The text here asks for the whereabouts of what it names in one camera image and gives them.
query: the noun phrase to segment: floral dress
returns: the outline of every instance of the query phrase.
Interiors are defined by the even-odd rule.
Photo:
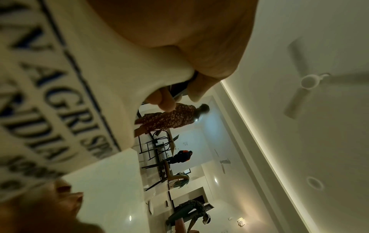
[[[195,112],[195,106],[177,103],[176,109],[171,112],[145,114],[142,117],[142,125],[147,132],[179,128],[195,122]]]

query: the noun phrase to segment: white t-shirt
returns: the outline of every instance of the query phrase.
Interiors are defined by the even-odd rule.
[[[193,74],[176,48],[133,45],[85,0],[0,7],[0,201],[131,147],[145,97]]]

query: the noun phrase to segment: ceiling fan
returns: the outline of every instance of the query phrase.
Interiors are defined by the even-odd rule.
[[[224,168],[224,164],[231,164],[231,161],[229,159],[226,160],[219,160],[219,163],[222,166],[223,173],[226,173],[226,169]]]
[[[307,102],[313,90],[324,85],[369,85],[369,73],[357,73],[347,75],[331,75],[324,73],[320,75],[309,72],[308,63],[303,55],[301,38],[294,40],[288,46],[288,52],[300,75],[300,87],[295,92],[291,101],[284,110],[284,114],[292,119],[296,119]]]

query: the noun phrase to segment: ceiling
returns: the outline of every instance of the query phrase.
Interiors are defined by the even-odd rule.
[[[287,46],[302,38],[311,73],[368,72],[368,9],[367,0],[262,0],[238,71],[223,81],[314,232],[369,229],[369,85],[318,89],[296,120],[287,118],[299,87]]]

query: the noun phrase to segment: ceiling fan blade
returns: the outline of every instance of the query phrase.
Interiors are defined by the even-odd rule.
[[[332,75],[324,77],[322,83],[329,85],[369,85],[369,73]]]
[[[225,174],[226,173],[226,169],[224,168],[224,165],[222,164],[222,170],[223,170],[223,173]]]
[[[310,90],[304,88],[297,89],[295,95],[284,110],[284,114],[289,118],[296,119],[310,93]]]
[[[289,55],[291,56],[292,62],[294,63],[300,77],[305,77],[309,74],[308,63],[303,54],[303,46],[301,38],[294,40],[287,47]]]

